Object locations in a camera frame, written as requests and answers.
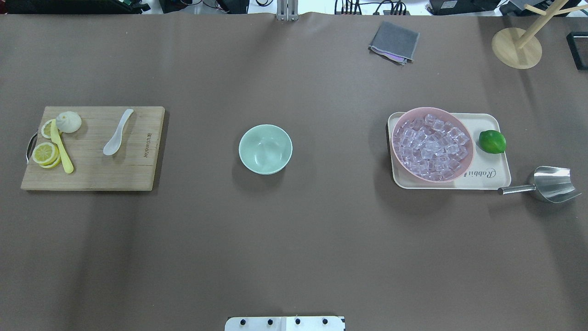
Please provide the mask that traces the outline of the white ceramic spoon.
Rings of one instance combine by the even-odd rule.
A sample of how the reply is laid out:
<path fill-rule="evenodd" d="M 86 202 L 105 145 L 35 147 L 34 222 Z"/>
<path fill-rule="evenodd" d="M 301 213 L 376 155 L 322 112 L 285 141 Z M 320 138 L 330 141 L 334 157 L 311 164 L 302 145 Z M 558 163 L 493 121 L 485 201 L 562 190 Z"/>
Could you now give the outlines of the white ceramic spoon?
<path fill-rule="evenodd" d="M 105 146 L 103 147 L 103 155 L 114 155 L 115 153 L 118 152 L 121 144 L 122 144 L 122 135 L 123 135 L 123 130 L 124 130 L 124 126 L 126 125 L 126 122 L 128 121 L 128 119 L 130 118 L 130 116 L 134 113 L 134 110 L 131 108 L 128 108 L 124 111 L 122 117 L 119 120 L 119 123 L 115 129 L 114 134 L 112 135 L 112 137 L 110 138 L 110 140 L 107 142 L 107 144 L 105 144 Z"/>

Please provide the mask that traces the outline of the mint green bowl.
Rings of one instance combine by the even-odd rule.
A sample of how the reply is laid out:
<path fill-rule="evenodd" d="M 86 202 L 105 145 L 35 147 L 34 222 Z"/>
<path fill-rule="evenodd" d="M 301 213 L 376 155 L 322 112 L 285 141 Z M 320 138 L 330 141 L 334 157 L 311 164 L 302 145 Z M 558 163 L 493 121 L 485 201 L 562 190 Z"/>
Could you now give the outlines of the mint green bowl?
<path fill-rule="evenodd" d="M 260 175 L 282 171 L 293 154 L 289 134 L 271 124 L 254 126 L 244 133 L 238 145 L 238 155 L 248 170 Z"/>

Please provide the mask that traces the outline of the pink bowl of ice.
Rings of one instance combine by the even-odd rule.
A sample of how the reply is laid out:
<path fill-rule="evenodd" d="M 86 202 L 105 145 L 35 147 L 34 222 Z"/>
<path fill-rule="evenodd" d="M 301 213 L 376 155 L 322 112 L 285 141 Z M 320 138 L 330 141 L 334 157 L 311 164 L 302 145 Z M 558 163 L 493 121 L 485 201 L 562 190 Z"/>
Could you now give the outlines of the pink bowl of ice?
<path fill-rule="evenodd" d="M 449 183 L 470 168 L 474 142 L 455 115 L 434 107 L 405 112 L 390 131 L 392 155 L 413 177 Z"/>

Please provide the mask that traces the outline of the metal ice scoop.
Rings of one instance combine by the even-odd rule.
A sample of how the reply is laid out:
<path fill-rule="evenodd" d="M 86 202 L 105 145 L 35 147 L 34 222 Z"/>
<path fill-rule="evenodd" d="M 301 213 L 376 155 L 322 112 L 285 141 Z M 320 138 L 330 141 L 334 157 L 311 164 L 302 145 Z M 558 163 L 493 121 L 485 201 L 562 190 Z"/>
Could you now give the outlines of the metal ice scoop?
<path fill-rule="evenodd" d="M 563 203 L 582 193 L 571 182 L 569 168 L 540 166 L 529 176 L 529 182 L 523 186 L 498 188 L 500 195 L 531 192 L 543 202 Z"/>

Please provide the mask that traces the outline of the grey folded cloth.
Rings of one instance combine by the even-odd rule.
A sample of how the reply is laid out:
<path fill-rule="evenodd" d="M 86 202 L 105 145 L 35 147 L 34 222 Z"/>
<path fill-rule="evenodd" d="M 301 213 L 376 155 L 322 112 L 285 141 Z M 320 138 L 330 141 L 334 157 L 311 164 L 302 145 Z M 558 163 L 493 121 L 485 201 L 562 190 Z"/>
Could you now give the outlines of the grey folded cloth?
<path fill-rule="evenodd" d="M 368 49 L 399 65 L 405 65 L 414 60 L 414 52 L 419 38 L 419 32 L 391 22 L 383 22 Z"/>

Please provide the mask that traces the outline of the wooden cutting board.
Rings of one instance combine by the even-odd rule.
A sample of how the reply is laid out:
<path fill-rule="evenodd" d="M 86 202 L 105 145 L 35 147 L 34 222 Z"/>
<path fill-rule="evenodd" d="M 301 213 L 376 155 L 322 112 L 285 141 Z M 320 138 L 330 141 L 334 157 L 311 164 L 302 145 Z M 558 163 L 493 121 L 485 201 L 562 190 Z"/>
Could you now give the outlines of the wooden cutting board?
<path fill-rule="evenodd" d="M 124 106 L 47 106 L 40 126 L 65 111 L 82 119 L 80 129 L 62 134 L 62 142 L 74 170 L 67 174 L 61 164 L 42 168 L 27 166 L 21 188 L 49 191 L 151 191 L 158 163 L 164 107 L 134 106 L 126 122 L 122 144 L 113 155 L 103 147 L 113 136 Z"/>

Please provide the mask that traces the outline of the cream plastic tray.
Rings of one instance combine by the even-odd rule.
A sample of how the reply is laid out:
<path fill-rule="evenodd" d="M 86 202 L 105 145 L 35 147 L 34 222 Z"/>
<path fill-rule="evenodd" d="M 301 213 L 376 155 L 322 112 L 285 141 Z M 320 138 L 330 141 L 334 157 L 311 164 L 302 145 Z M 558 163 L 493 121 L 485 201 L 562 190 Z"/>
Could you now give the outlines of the cream plastic tray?
<path fill-rule="evenodd" d="M 391 147 L 391 173 L 395 183 L 408 190 L 497 190 L 510 185 L 508 159 L 506 153 L 489 154 L 478 147 L 479 134 L 487 130 L 500 131 L 497 119 L 489 114 L 453 113 L 469 130 L 473 141 L 472 164 L 460 178 L 453 182 L 430 183 L 410 174 L 398 162 Z"/>

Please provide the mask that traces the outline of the green lime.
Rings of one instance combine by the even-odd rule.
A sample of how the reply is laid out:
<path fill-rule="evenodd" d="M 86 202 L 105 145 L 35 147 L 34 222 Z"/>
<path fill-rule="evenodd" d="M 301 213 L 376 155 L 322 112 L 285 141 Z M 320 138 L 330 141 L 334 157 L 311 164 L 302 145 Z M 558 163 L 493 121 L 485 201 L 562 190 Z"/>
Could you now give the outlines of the green lime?
<path fill-rule="evenodd" d="M 496 130 L 485 130 L 479 134 L 479 147 L 489 154 L 501 154 L 506 151 L 507 142 L 505 136 Z"/>

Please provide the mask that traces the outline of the yellow plastic knife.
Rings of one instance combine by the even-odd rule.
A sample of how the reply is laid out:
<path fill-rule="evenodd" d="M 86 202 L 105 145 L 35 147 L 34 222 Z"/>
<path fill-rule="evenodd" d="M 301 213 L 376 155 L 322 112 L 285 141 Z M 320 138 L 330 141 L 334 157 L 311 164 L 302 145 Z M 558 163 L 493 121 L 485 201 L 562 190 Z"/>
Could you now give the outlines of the yellow plastic knife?
<path fill-rule="evenodd" d="M 59 149 L 59 155 L 61 158 L 61 164 L 63 166 L 63 169 L 65 171 L 65 173 L 67 174 L 71 174 L 75 168 L 71 162 L 71 159 L 69 157 L 69 155 L 67 154 L 67 151 L 64 147 L 64 144 L 61 140 L 60 134 L 57 130 L 57 124 L 56 124 L 56 119 L 52 119 L 51 120 L 51 132 L 50 132 L 50 136 L 51 136 L 51 141 L 57 145 L 57 148 Z"/>

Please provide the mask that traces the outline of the lemon slice stack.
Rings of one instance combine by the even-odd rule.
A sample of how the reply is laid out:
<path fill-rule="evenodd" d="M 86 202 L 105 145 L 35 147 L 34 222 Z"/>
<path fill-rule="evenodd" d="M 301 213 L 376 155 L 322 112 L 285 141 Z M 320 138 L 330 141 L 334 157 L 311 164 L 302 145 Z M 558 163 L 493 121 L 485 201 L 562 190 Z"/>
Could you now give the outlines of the lemon slice stack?
<path fill-rule="evenodd" d="M 32 151 L 32 160 L 41 168 L 53 168 L 61 163 L 58 146 L 55 143 L 45 142 L 36 145 Z"/>

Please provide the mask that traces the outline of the single lemon slice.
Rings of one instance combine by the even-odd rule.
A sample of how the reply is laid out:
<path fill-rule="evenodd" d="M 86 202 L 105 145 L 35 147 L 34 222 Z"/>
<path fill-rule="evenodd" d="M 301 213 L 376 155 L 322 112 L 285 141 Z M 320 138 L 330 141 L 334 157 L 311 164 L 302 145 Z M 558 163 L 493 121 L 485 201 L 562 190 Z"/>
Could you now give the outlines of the single lemon slice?
<path fill-rule="evenodd" d="M 41 128 L 40 133 L 47 140 L 50 140 L 51 139 L 52 124 L 53 124 L 54 121 L 55 121 L 54 119 L 51 119 L 51 120 L 46 121 L 46 123 L 44 123 L 44 125 Z"/>

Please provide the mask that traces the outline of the wooden cup tree stand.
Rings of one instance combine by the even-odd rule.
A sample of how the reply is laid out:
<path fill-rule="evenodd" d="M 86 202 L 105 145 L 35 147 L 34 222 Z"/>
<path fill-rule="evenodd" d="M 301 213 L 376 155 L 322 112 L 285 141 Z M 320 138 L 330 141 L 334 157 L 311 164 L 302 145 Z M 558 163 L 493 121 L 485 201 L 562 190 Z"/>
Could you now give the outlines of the wooden cup tree stand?
<path fill-rule="evenodd" d="M 504 28 L 494 34 L 492 51 L 494 55 L 509 67 L 529 69 L 538 64 L 542 58 L 542 46 L 535 35 L 552 17 L 586 9 L 588 6 L 574 6 L 563 9 L 566 0 L 555 0 L 546 10 L 525 4 L 524 8 L 539 15 L 538 19 L 527 29 Z"/>

